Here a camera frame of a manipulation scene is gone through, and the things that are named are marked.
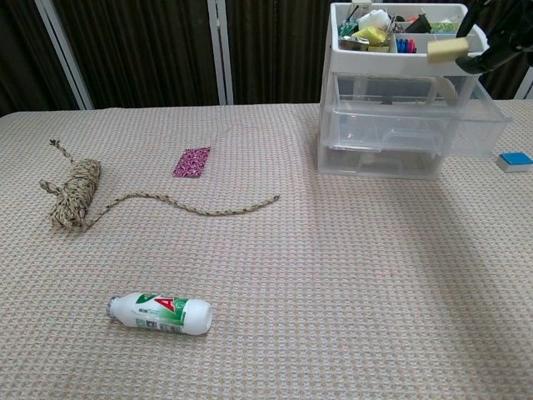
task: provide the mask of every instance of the pink patterned cloth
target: pink patterned cloth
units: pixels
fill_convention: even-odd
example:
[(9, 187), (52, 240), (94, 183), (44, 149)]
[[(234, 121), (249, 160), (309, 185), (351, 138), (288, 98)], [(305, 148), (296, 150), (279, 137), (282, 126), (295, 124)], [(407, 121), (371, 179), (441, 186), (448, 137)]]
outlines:
[(210, 151), (210, 147), (185, 149), (172, 175), (176, 178), (199, 178)]

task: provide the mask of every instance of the white bottle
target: white bottle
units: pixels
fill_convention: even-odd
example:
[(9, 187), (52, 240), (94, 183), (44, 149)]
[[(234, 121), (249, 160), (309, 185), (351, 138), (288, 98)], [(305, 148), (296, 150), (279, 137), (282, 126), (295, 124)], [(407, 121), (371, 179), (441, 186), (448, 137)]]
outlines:
[(372, 10), (367, 15), (363, 15), (359, 19), (359, 30), (362, 31), (368, 27), (375, 27), (381, 29), (382, 31), (386, 31), (389, 23), (391, 23), (391, 19), (386, 11)]
[(211, 327), (213, 312), (211, 304), (196, 298), (189, 300), (135, 292), (125, 297), (112, 297), (107, 305), (107, 315), (127, 327), (202, 335)]

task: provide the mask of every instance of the blue eraser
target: blue eraser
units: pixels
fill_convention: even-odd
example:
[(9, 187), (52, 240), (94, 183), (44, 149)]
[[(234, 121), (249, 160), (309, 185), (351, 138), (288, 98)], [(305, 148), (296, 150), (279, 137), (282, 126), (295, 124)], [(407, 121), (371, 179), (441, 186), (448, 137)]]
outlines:
[(533, 160), (524, 152), (503, 152), (500, 157), (510, 165), (533, 164)]
[(523, 152), (504, 152), (496, 164), (504, 173), (524, 173), (530, 170), (533, 160)]

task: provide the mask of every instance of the black curtain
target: black curtain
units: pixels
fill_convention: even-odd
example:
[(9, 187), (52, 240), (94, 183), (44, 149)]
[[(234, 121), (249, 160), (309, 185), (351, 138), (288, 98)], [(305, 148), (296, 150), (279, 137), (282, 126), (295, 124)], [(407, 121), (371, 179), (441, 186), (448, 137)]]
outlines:
[(330, 0), (226, 0), (236, 104), (317, 103)]
[(218, 104), (206, 1), (54, 4), (95, 108)]
[(0, 117), (77, 109), (33, 0), (0, 2)]

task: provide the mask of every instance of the bottle cap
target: bottle cap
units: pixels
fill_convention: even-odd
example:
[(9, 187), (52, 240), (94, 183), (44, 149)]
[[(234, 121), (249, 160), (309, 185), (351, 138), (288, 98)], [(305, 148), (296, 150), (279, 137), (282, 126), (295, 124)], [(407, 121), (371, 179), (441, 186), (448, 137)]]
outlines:
[(197, 298), (187, 301), (185, 314), (184, 333), (189, 335), (202, 335), (211, 327), (213, 311), (211, 304)]
[(115, 318), (115, 316), (111, 314), (111, 305), (112, 305), (113, 302), (114, 302), (115, 300), (117, 300), (118, 298), (120, 298), (120, 296), (113, 296), (113, 297), (111, 297), (111, 300), (109, 300), (109, 303), (107, 304), (106, 314), (107, 314), (107, 316), (110, 317), (110, 318)]

